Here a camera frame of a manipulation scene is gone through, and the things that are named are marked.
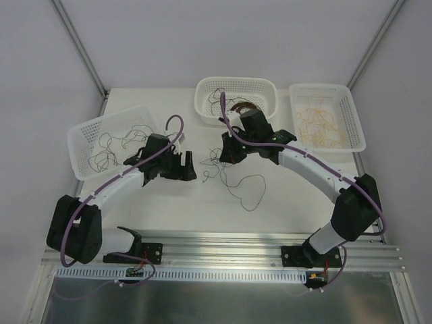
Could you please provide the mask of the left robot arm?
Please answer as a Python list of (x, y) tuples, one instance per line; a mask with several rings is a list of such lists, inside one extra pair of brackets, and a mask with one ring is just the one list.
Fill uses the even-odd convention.
[(151, 134), (117, 175), (88, 196), (62, 196), (47, 234), (49, 248), (60, 253), (64, 267), (88, 264), (101, 255), (105, 263), (156, 259), (138, 232), (119, 226), (103, 228), (103, 218), (119, 203), (155, 178), (189, 182), (196, 179), (191, 151), (180, 152), (168, 137)]

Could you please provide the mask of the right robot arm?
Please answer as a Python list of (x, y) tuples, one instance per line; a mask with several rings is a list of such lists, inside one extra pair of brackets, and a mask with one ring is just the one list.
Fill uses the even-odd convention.
[(220, 120), (227, 126), (222, 135), (221, 162), (237, 164), (256, 153), (298, 174), (334, 204), (330, 221), (289, 252), (288, 261), (293, 266), (319, 266), (333, 248), (357, 240), (383, 217), (374, 178), (336, 170), (311, 154), (295, 135), (275, 131), (262, 111), (223, 112)]

